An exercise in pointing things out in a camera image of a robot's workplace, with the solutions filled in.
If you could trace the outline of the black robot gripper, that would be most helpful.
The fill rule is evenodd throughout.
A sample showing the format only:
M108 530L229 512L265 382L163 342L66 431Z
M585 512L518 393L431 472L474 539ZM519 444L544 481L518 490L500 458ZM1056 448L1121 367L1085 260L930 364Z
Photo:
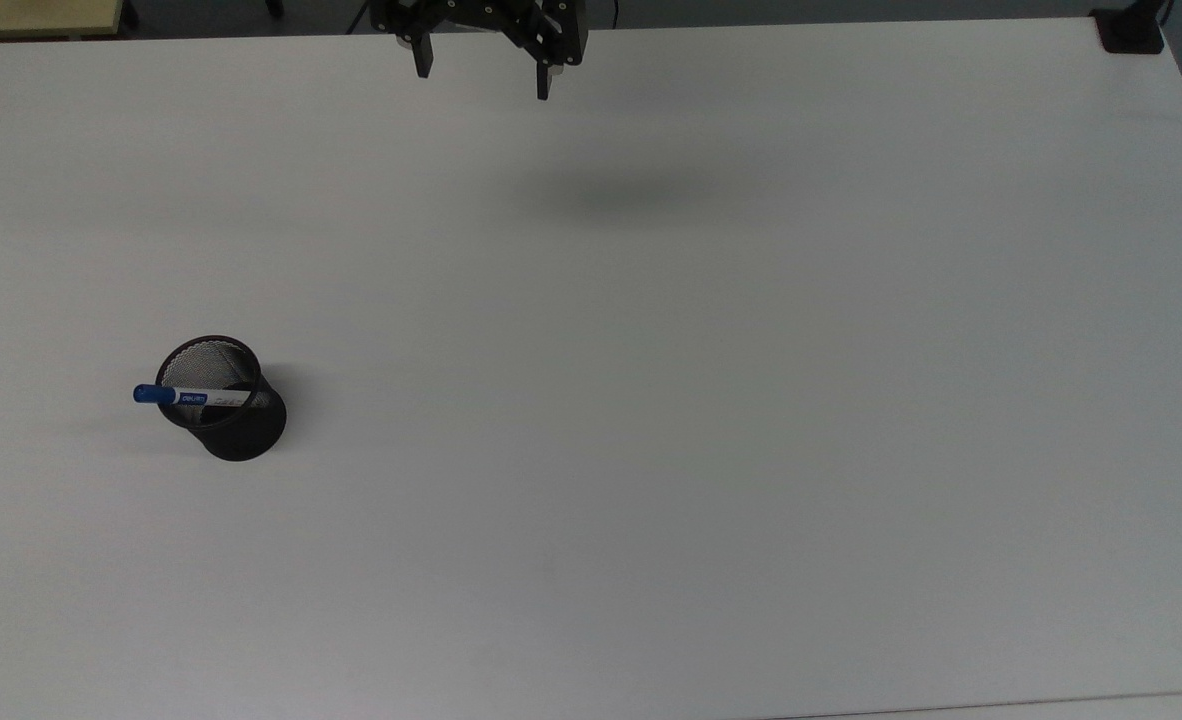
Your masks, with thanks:
M556 67L582 64L587 45L583 1L370 1L374 30L411 50L418 78L434 65L431 33L444 22L500 33L535 60L537 100L548 100Z

